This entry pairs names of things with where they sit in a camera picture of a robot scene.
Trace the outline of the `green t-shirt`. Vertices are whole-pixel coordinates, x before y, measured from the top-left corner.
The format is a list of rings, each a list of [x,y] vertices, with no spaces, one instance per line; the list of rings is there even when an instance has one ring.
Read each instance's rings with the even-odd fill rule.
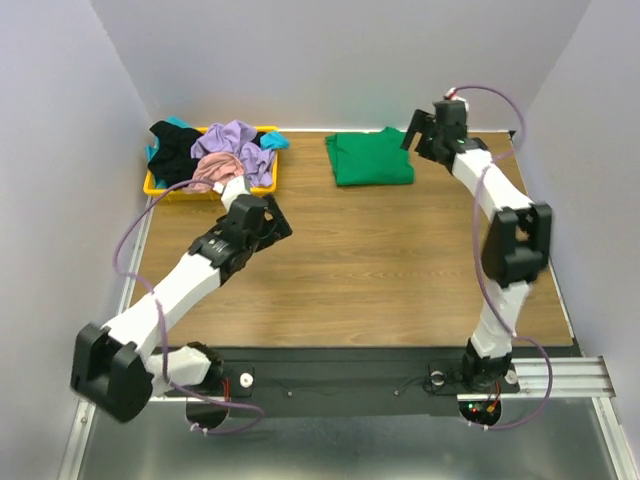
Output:
[[[325,138],[338,187],[410,185],[415,172],[401,147],[405,134],[393,127],[378,132],[341,132]]]

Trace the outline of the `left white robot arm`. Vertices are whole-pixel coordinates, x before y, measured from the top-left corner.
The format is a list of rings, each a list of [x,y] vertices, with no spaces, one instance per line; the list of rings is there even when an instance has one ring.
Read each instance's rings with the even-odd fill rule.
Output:
[[[139,301],[104,325],[89,323],[79,331],[71,389],[124,423],[170,390],[225,386],[224,362],[214,349],[192,342],[172,351],[167,334],[255,253],[291,234],[273,195],[239,195]]]

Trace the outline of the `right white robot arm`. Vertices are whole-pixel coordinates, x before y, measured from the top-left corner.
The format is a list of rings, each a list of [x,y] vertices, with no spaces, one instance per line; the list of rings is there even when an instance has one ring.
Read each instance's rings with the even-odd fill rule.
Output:
[[[468,387],[489,385],[510,370],[521,309],[548,266],[552,209],[516,188],[488,147],[469,136],[467,106],[459,98],[435,103],[431,113],[415,110],[401,147],[444,166],[473,195],[473,215],[488,220],[485,239],[473,242],[484,303],[465,348],[461,379]]]

